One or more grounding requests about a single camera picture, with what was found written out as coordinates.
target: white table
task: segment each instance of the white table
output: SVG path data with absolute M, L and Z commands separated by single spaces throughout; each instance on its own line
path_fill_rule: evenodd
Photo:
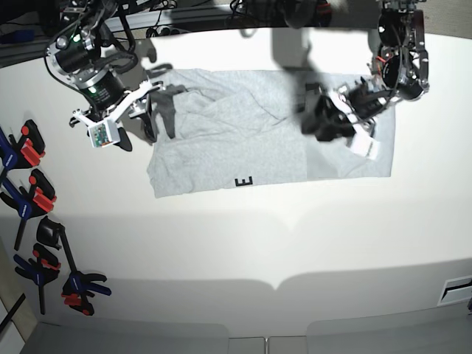
M 176 69 L 246 70 L 299 65 L 306 41 L 317 70 L 367 73 L 365 32 L 259 29 L 244 38 L 235 30 L 154 44 L 158 63 Z M 50 78 L 42 60 L 1 69 L 2 128 L 18 133 L 24 120 L 37 122 L 46 142 L 41 169 L 58 194 L 51 218 L 66 226 L 77 266 L 106 274 L 114 292 L 92 300 L 96 314 L 84 325 L 101 318 L 302 335 L 317 320 L 434 307 L 445 279 L 472 274 L 472 41 L 427 35 L 426 47 L 431 91 L 397 107 L 391 178 L 161 199 L 146 173 L 151 146 L 132 136 L 132 153 L 92 149 L 83 125 L 68 126 L 85 100 Z M 9 174 L 16 184 L 27 175 Z M 19 217 L 2 204 L 0 221 L 12 256 Z M 38 222 L 27 225 L 23 257 Z M 40 320 L 85 321 L 62 304 L 64 279 L 46 287 Z M 24 284 L 38 311 L 35 288 Z

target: gray fabric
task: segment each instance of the gray fabric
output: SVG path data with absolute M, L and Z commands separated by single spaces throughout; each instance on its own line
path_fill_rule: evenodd
M 395 113 L 380 115 L 375 161 L 356 156 L 343 139 L 320 143 L 301 133 L 306 82 L 340 86 L 359 76 L 314 72 L 172 70 L 165 85 L 183 86 L 173 96 L 175 139 L 163 129 L 147 172 L 155 196 L 326 178 L 390 176 Z

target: table surface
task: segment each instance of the table surface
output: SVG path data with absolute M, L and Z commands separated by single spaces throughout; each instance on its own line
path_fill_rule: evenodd
M 258 29 L 243 35 L 234 30 L 154 38 L 153 42 L 157 63 L 171 63 L 175 69 L 280 70 L 301 66 L 303 48 L 310 47 L 308 62 L 315 70 L 367 74 L 371 58 L 363 31 Z M 203 296 L 218 292 L 206 282 L 247 280 L 273 291 L 300 274 L 472 257 L 471 76 L 467 71 L 472 41 L 427 35 L 426 46 L 431 90 L 418 102 L 397 106 L 390 178 L 280 184 L 155 199 L 146 173 L 152 147 L 132 136 L 132 153 L 91 148 L 83 125 L 68 126 L 72 110 L 85 108 L 85 100 L 50 78 L 42 60 L 0 70 L 0 123 L 6 133 L 19 132 L 24 120 L 33 118 L 41 129 L 46 142 L 41 169 L 58 195 L 51 218 L 66 226 L 78 267 L 103 272 L 114 290 L 109 299 L 93 300 L 98 304 L 96 317 L 220 323 L 232 335 L 246 334 L 244 320 L 233 321 L 236 313 L 223 312 L 216 318 L 193 313 L 180 297 L 185 293 L 182 289 L 204 282 L 206 286 L 198 288 Z M 26 184 L 27 175 L 13 171 L 10 179 Z M 2 204 L 0 220 L 1 238 L 13 255 L 19 218 Z M 37 225 L 38 221 L 27 225 L 19 252 L 24 257 L 35 242 Z M 67 275 L 66 269 L 64 265 L 62 274 Z M 148 286 L 174 283 L 183 288 L 167 294 L 168 298 L 142 295 Z M 46 295 L 61 284 L 48 286 Z M 141 294 L 139 302 L 123 310 L 136 294 Z M 296 302 L 296 297 L 285 300 Z M 151 305 L 153 301 L 159 309 Z M 208 301 L 211 308 L 220 300 L 210 296 Z M 170 304 L 178 304 L 181 310 L 166 312 Z M 46 306 L 50 322 L 80 315 L 59 299 L 48 297 Z M 353 310 L 349 315 L 364 314 Z M 314 321 L 342 314 L 310 316 Z M 295 332 L 306 328 L 304 322 L 293 326 Z

